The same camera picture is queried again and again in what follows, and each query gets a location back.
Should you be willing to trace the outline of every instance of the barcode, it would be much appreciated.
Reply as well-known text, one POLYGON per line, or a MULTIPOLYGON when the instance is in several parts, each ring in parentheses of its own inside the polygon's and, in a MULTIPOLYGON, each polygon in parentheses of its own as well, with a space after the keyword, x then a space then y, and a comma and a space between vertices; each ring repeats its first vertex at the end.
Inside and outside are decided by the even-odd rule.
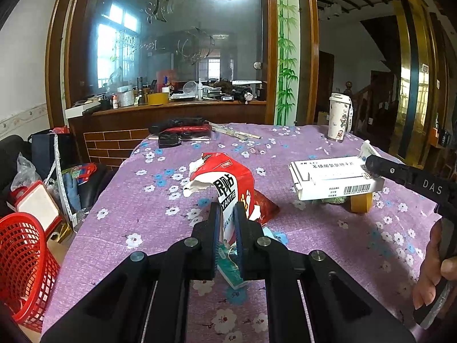
POLYGON ((348 186, 344 188, 344 194, 368 191, 370 184, 361 184, 359 186, 348 186))

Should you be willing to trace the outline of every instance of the red snack bag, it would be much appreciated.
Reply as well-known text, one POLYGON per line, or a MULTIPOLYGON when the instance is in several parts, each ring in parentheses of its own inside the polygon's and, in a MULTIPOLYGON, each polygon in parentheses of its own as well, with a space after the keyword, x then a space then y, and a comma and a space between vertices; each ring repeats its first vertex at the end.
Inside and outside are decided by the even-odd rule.
POLYGON ((254 210, 254 178, 251 171, 225 153, 202 153, 202 158, 190 163, 190 182, 183 188, 185 197, 214 185, 218 190, 223 210, 223 242, 236 241, 233 208, 237 201, 244 202, 246 216, 254 210))
POLYGON ((258 190, 254 190, 254 204, 260 206, 260 218, 257 219, 257 222, 262 224, 262 227, 280 212, 279 206, 258 190))

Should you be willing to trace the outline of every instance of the wooden counter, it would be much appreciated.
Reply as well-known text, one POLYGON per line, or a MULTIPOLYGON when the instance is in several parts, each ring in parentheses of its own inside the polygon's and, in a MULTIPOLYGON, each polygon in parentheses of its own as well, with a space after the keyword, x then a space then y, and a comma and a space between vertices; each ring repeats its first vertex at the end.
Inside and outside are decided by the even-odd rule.
POLYGON ((218 124, 264 124, 265 110, 266 102, 257 100, 252 100, 247 105, 238 101, 170 102, 166 105, 132 105, 107 109, 88 116, 70 118, 69 125, 76 138, 82 162, 102 162, 116 167, 147 136, 146 129, 151 124, 177 117, 203 117, 218 124))

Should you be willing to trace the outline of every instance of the human hand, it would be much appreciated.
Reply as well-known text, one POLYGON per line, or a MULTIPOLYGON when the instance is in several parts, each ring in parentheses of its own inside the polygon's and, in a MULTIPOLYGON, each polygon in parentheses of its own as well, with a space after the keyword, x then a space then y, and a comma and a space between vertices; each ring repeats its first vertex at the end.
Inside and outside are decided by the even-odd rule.
MULTIPOLYGON (((436 295, 435 286, 441 277, 448 280, 457 280, 457 256, 440 260, 439 244, 441 241, 441 221, 437 221, 430 230, 430 241, 427 244, 426 257, 420 266, 419 281, 413 289, 414 308, 418 309, 422 305, 428 306, 433 302, 436 295)), ((442 308, 445 313, 452 304, 456 296, 456 290, 447 299, 442 308)))

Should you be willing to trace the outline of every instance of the white box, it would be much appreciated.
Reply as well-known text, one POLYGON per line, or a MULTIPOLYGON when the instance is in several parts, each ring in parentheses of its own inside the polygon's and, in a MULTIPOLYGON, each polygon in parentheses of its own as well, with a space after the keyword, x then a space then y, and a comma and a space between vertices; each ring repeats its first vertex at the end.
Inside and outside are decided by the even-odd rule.
POLYGON ((87 102, 81 105, 77 105, 71 108, 68 108, 65 110, 65 117, 67 119, 69 118, 74 118, 74 117, 79 117, 83 115, 83 112, 86 109, 90 109, 92 107, 96 107, 100 104, 97 98, 90 98, 87 102))
POLYGON ((384 178, 366 170, 365 160, 378 152, 366 140, 358 156, 293 161, 289 164, 299 200, 318 200, 381 191, 384 178))

